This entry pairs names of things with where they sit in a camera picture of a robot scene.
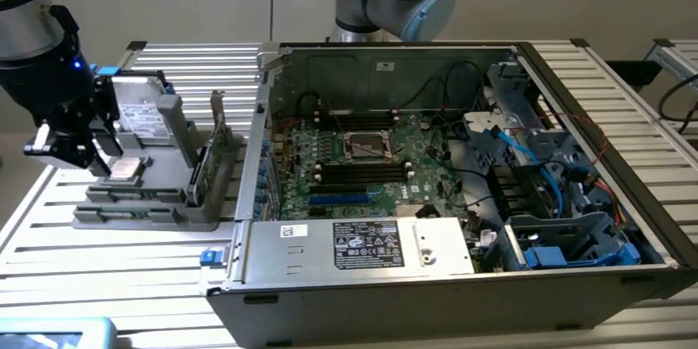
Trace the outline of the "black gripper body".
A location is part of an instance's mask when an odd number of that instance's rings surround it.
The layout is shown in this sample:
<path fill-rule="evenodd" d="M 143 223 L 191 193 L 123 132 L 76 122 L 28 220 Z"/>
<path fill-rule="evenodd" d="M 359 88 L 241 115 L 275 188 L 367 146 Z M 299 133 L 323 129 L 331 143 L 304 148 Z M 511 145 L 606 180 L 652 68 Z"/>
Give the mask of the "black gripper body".
<path fill-rule="evenodd" d="M 1 87 L 32 115 L 36 132 L 25 156 L 60 168 L 88 169 L 87 144 L 104 130 L 95 76 L 80 55 L 37 56 L 1 63 Z"/>

